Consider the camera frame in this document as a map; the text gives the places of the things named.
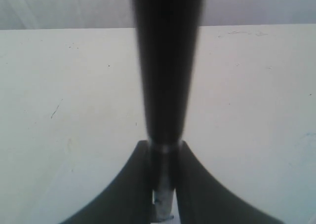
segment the gray wall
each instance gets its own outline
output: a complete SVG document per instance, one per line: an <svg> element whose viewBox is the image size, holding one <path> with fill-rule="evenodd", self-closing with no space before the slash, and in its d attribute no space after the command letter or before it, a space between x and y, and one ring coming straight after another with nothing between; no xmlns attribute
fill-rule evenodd
<svg viewBox="0 0 316 224"><path fill-rule="evenodd" d="M202 25L316 23L316 0L205 0ZM133 27L130 0L0 0L0 29Z"/></svg>

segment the white table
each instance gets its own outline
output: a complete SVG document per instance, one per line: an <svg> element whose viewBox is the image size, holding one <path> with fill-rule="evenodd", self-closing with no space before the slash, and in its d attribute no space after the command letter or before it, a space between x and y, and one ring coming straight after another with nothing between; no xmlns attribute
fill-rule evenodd
<svg viewBox="0 0 316 224"><path fill-rule="evenodd" d="M0 223L62 221L144 138L133 29L0 31ZM316 223L316 25L202 27L184 139L238 196Z"/></svg>

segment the white wall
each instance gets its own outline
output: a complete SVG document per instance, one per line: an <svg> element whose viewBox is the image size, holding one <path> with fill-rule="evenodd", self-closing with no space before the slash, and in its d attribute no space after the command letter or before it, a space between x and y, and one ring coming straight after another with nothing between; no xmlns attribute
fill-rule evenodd
<svg viewBox="0 0 316 224"><path fill-rule="evenodd" d="M202 25L316 23L315 0L205 0ZM0 29L133 27L130 0L0 0Z"/></svg>

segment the white surface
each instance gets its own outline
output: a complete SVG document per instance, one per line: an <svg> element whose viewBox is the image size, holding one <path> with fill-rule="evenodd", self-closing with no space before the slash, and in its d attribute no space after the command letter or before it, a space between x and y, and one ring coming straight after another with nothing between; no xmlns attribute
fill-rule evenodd
<svg viewBox="0 0 316 224"><path fill-rule="evenodd" d="M0 29L127 28L130 0L0 0ZM205 0L201 24L316 23L315 0Z"/></svg>
<svg viewBox="0 0 316 224"><path fill-rule="evenodd" d="M146 137L134 30L0 39L0 223L56 224ZM203 27L197 45L184 139L231 191L288 224L316 213L315 49L316 25Z"/></svg>

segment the black pole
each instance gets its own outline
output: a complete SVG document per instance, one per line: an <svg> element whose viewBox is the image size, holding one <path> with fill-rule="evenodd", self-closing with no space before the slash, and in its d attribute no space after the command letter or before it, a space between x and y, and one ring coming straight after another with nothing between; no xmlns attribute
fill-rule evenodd
<svg viewBox="0 0 316 224"><path fill-rule="evenodd" d="M147 132L155 145L181 139L201 0L133 0Z"/></svg>

